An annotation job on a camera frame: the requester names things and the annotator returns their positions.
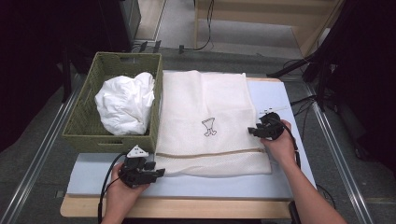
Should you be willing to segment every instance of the green basket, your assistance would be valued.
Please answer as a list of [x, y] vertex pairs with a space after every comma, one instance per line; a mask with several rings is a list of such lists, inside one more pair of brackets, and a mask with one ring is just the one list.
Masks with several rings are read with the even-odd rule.
[[[117, 76], [135, 77], [143, 72], [151, 73], [155, 79], [155, 99], [148, 130], [143, 135], [113, 135], [103, 126], [94, 97], [106, 80]], [[161, 54], [97, 52], [64, 128], [63, 138], [79, 152], [123, 152], [139, 145], [152, 153], [157, 143], [162, 91]]]

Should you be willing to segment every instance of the person's right hand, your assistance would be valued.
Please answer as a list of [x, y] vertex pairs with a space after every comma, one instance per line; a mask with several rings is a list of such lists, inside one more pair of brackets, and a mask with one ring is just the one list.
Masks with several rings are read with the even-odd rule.
[[[286, 120], [281, 120], [290, 130], [291, 125]], [[266, 148], [269, 148], [273, 157], [280, 163], [280, 165], [295, 164], [295, 154], [293, 140], [290, 134], [284, 130], [283, 133], [276, 140], [268, 140], [262, 138], [260, 140]]]

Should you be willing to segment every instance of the hand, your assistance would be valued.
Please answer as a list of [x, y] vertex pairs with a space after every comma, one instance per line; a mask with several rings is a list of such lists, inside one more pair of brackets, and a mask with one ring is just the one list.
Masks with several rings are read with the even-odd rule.
[[[281, 122], [283, 122], [291, 130], [291, 124], [289, 122], [283, 119]], [[293, 140], [286, 130], [284, 130], [276, 140], [262, 138], [260, 141], [265, 145], [265, 147], [270, 149], [271, 154], [281, 166], [296, 163], [294, 145], [292, 142]]]
[[102, 223], [121, 223], [131, 211], [139, 195], [149, 187], [149, 185], [140, 185], [131, 189], [126, 186], [118, 179], [121, 166], [122, 163], [119, 163], [111, 171], [110, 183], [117, 180], [107, 189], [106, 212]]

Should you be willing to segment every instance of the person's left hand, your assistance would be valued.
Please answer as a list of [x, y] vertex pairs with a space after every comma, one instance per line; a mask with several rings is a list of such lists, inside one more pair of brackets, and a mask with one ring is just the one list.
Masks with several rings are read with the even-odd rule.
[[115, 165], [111, 171], [111, 181], [116, 180], [107, 189], [106, 212], [102, 223], [121, 223], [125, 216], [131, 211], [137, 197], [149, 187], [140, 185], [136, 188], [129, 188], [119, 178], [119, 171], [122, 163]]

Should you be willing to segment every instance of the white cloth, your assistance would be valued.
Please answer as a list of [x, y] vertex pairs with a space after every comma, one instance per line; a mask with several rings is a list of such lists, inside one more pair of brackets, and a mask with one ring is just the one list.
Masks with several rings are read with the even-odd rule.
[[245, 74], [166, 73], [156, 148], [165, 175], [271, 173], [259, 138]]
[[144, 134], [154, 100], [150, 73], [135, 78], [113, 77], [95, 95], [97, 110], [106, 130], [115, 135]]

